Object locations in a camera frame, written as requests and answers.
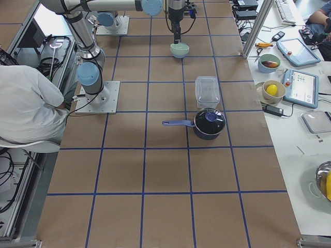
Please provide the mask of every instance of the light blue joint cap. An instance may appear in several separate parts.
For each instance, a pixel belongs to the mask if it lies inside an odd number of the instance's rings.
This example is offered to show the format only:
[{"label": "light blue joint cap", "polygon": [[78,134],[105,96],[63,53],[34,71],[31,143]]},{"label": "light blue joint cap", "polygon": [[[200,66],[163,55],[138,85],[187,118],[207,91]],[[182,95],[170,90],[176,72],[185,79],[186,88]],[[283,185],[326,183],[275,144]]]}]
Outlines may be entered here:
[{"label": "light blue joint cap", "polygon": [[78,66],[76,76],[82,85],[91,86],[99,79],[99,69],[91,62],[84,62]]},{"label": "light blue joint cap", "polygon": [[115,17],[112,13],[109,12],[100,12],[98,13],[98,21],[102,26],[110,27],[114,24]]},{"label": "light blue joint cap", "polygon": [[159,14],[163,7],[162,0],[142,0],[141,6],[146,14],[150,16],[156,16]]}]

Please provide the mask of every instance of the screwdriver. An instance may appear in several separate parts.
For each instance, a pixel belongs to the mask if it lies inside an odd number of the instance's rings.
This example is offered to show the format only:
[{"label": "screwdriver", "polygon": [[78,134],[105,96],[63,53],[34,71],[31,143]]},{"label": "screwdriver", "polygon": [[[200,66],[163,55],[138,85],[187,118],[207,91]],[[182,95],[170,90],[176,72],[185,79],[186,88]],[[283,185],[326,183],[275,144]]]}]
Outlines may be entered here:
[{"label": "screwdriver", "polygon": [[273,47],[274,45],[273,44],[271,44],[271,43],[255,43],[255,46],[257,47],[257,48],[268,48],[269,46],[270,47]]}]

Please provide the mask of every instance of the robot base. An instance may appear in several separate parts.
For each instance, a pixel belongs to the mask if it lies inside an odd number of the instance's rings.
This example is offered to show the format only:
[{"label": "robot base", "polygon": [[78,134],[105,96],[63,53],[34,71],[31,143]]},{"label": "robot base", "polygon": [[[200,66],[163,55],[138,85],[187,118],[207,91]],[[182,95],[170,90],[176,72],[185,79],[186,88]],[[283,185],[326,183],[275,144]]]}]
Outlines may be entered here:
[{"label": "robot base", "polygon": [[[119,85],[120,85],[120,81],[104,81],[104,87],[106,87],[109,91],[108,101],[104,104],[100,104],[97,106],[92,106],[88,104],[84,108],[77,110],[87,103],[85,97],[78,98],[76,113],[77,114],[105,114],[105,113],[115,114],[117,108],[117,101],[118,101]],[[85,94],[85,90],[83,89],[83,87],[81,87],[80,94]]]},{"label": "robot base", "polygon": [[104,26],[100,26],[97,29],[97,36],[119,36],[119,35],[127,35],[129,29],[129,20],[130,17],[125,15],[122,17],[122,25],[117,30],[108,30]]}]

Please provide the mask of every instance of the stainless steel bowl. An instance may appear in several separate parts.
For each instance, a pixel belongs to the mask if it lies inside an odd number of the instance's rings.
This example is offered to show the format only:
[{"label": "stainless steel bowl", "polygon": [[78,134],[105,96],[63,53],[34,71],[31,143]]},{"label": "stainless steel bowl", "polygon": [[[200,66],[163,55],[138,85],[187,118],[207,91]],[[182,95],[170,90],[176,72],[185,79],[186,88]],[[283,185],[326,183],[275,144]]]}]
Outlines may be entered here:
[{"label": "stainless steel bowl", "polygon": [[320,193],[322,193],[322,195],[331,203],[331,200],[326,197],[326,177],[330,172],[331,161],[326,161],[317,168],[315,179],[317,188],[320,190]]}]

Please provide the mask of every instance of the person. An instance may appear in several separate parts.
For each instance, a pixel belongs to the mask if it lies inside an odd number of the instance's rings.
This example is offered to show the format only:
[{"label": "person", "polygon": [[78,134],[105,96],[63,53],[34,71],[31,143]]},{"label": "person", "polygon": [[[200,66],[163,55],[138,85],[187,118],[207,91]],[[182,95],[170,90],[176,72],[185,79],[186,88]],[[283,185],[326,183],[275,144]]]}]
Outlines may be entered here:
[{"label": "person", "polygon": [[69,113],[60,90],[29,66],[0,66],[0,138],[61,143]]},{"label": "person", "polygon": [[[307,27],[314,34],[324,33],[325,28],[331,25],[331,1],[328,1],[323,7],[315,11],[306,23]],[[326,39],[318,45],[319,50],[325,61],[331,61],[331,33]]]}]

